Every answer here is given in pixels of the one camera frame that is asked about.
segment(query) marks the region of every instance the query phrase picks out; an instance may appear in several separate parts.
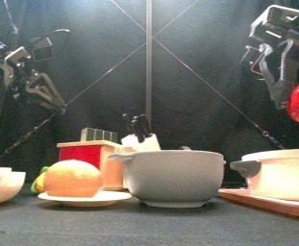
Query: black curtain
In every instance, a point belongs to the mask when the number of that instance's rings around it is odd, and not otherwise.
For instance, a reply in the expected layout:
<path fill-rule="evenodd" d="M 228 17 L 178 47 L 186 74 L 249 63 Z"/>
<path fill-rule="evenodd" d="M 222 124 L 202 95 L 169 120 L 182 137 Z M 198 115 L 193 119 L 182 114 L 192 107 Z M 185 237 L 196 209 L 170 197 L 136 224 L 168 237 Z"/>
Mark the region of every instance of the black curtain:
<path fill-rule="evenodd" d="M 0 74 L 0 166 L 35 178 L 58 158 L 55 143 L 80 140 L 82 128 L 126 135 L 121 114 L 145 112 L 145 0 L 0 1 L 0 41 L 6 49 L 57 29 L 50 37 L 61 52 L 33 64 L 46 72 L 68 104 L 37 130 L 50 111 L 17 102 Z M 299 125 L 275 109 L 267 87 L 240 66 L 249 24 L 268 0 L 152 1 L 152 130 L 162 149 L 186 145 L 220 152 L 226 163 L 251 152 L 299 148 Z M 243 179 L 225 165 L 225 182 Z"/>

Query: wooden tray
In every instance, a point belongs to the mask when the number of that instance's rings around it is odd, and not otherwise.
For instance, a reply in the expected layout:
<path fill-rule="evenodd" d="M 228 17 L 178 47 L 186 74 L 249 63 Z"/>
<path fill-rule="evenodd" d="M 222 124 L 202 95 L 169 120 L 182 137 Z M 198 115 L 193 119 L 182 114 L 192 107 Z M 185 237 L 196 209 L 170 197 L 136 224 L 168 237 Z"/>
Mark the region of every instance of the wooden tray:
<path fill-rule="evenodd" d="M 220 189 L 218 196 L 231 202 L 299 217 L 299 202 L 251 196 L 247 189 Z"/>

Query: white container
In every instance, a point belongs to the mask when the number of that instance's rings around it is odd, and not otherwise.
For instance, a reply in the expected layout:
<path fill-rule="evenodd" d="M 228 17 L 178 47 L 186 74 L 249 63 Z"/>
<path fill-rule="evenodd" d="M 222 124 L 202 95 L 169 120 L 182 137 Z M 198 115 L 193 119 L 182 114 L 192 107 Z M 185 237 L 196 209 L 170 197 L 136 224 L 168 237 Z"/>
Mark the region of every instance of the white container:
<path fill-rule="evenodd" d="M 229 166 L 247 178 L 251 195 L 299 201 L 299 149 L 252 153 Z"/>
<path fill-rule="evenodd" d="M 198 208 L 216 195 L 222 179 L 222 155 L 205 151 L 161 150 L 112 154 L 122 160 L 130 194 L 148 206 Z"/>
<path fill-rule="evenodd" d="M 0 167 L 0 203 L 11 199 L 23 184 L 25 172 L 13 172 L 11 168 Z"/>

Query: ceramic bowl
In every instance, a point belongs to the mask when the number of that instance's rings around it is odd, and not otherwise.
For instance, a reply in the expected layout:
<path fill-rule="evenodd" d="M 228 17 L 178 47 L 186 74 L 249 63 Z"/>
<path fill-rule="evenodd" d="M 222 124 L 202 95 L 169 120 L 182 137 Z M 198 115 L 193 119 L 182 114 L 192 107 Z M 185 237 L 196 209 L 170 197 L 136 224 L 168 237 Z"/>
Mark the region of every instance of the ceramic bowl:
<path fill-rule="evenodd" d="M 9 167 L 0 167 L 0 203 L 11 199 L 23 184 L 25 172 L 13 172 Z"/>
<path fill-rule="evenodd" d="M 148 206 L 198 208 L 216 195 L 222 179 L 222 155 L 161 150 L 112 154 L 122 161 L 129 193 Z"/>

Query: table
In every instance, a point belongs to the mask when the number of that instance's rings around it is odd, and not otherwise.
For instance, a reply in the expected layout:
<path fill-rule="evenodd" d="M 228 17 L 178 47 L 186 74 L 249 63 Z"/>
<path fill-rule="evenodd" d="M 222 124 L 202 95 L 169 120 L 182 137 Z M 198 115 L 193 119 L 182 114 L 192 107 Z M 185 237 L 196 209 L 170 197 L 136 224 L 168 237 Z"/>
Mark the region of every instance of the table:
<path fill-rule="evenodd" d="M 198 209 L 150 208 L 136 198 L 68 208 L 25 184 L 0 204 L 0 245 L 299 245 L 299 219 L 218 197 Z"/>

